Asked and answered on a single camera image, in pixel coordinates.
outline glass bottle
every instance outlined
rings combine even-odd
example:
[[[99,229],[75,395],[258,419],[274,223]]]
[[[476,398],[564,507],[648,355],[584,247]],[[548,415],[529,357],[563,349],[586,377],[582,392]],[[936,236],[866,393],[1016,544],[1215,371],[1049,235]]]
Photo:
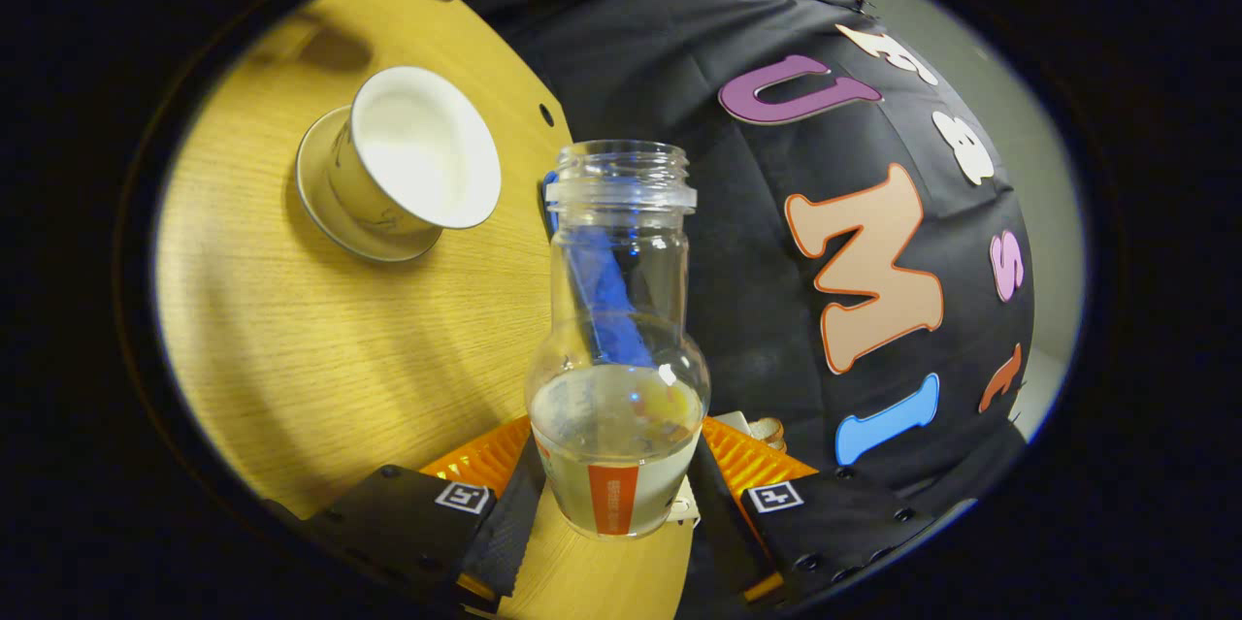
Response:
[[[545,190],[551,332],[527,413],[560,511],[587,537],[663,524],[707,415],[707,365],[684,331],[686,168],[678,147],[595,139],[561,150]]]

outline black cloth backdrop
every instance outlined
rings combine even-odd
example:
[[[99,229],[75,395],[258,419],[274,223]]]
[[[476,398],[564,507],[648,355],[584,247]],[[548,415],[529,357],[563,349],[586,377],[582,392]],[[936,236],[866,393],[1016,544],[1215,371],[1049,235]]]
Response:
[[[657,139],[686,148],[689,184],[699,193],[687,219],[687,329],[712,372],[712,414],[775,416],[785,424],[790,455],[831,468],[843,419],[895,404],[935,372],[940,401],[933,422],[864,452],[856,468],[939,514],[980,496],[1012,465],[1023,445],[1007,419],[1018,390],[977,414],[984,388],[1013,345],[1028,354],[1035,312],[1033,262],[1004,153],[944,76],[936,72],[939,86],[929,86],[833,27],[886,32],[863,12],[863,0],[465,1],[542,77],[575,139]],[[733,77],[789,55],[873,86],[883,103],[852,103],[776,127],[737,121],[718,103]],[[775,102],[823,86],[800,77],[764,93]],[[977,188],[966,181],[933,125],[934,111],[975,129],[995,176]],[[874,186],[891,163],[910,173],[924,207],[898,266],[940,280],[944,321],[835,375],[820,313],[830,302],[848,307],[864,298],[821,293],[812,280],[850,235],[830,240],[821,258],[807,258],[782,204],[791,194],[821,201]],[[997,298],[987,253],[1002,230],[1017,237],[1026,271],[1007,303]],[[1015,386],[1021,381],[1020,373]]]

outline orange letter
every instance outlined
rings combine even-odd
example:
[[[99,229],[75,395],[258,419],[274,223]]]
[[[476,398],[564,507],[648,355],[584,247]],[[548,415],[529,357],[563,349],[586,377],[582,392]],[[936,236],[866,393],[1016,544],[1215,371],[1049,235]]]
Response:
[[[1022,367],[1022,344],[1013,344],[1013,355],[1004,365],[1001,365],[992,379],[987,383],[984,389],[984,399],[979,400],[979,413],[987,411],[987,408],[992,405],[992,398],[997,393],[1006,394],[1010,385],[1013,384],[1013,378],[1017,378],[1017,369]]]
[[[858,230],[815,277],[820,292],[873,297],[851,308],[838,303],[823,308],[820,333],[835,374],[914,329],[940,328],[940,280],[897,267],[897,257],[923,221],[919,194],[900,165],[889,165],[887,181],[878,186],[823,203],[791,195],[785,200],[785,220],[797,248],[811,258],[823,256],[832,237]]]

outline orange label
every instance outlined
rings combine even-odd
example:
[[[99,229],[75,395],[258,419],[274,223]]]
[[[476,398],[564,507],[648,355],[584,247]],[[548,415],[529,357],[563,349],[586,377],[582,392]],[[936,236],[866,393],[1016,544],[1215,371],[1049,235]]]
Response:
[[[633,492],[638,485],[638,466],[587,467],[591,477],[591,506],[595,508],[595,529],[605,536],[630,533],[633,514]]]

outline wooden table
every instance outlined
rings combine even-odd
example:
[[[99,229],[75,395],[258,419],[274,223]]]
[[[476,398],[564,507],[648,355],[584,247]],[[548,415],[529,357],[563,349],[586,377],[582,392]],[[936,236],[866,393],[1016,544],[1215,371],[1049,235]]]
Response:
[[[315,227],[293,160],[317,117],[396,65],[431,68],[474,103],[503,183],[487,222],[380,265]],[[556,99],[457,0],[313,0],[221,77],[169,174],[155,294],[190,409],[257,496],[307,517],[379,465],[419,468],[523,414],[549,322],[535,183],[570,142]],[[545,492],[499,615],[671,618],[691,529],[587,540]]]

